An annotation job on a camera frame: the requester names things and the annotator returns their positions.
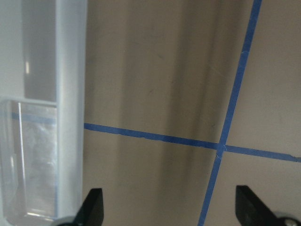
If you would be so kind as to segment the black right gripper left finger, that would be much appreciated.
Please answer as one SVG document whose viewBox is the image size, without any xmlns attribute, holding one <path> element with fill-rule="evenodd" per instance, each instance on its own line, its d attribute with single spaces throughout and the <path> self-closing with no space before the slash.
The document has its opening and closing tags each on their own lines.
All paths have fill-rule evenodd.
<svg viewBox="0 0 301 226">
<path fill-rule="evenodd" d="M 104 220 L 103 191 L 93 188 L 89 191 L 71 226 L 101 226 Z"/>
</svg>

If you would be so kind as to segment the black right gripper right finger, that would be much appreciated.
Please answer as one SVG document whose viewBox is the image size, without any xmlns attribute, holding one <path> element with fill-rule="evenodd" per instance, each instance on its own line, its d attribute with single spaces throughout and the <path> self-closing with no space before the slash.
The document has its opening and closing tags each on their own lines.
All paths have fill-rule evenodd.
<svg viewBox="0 0 301 226">
<path fill-rule="evenodd" d="M 242 226 L 284 226 L 287 219 L 277 217 L 248 186 L 236 186 L 235 214 Z"/>
</svg>

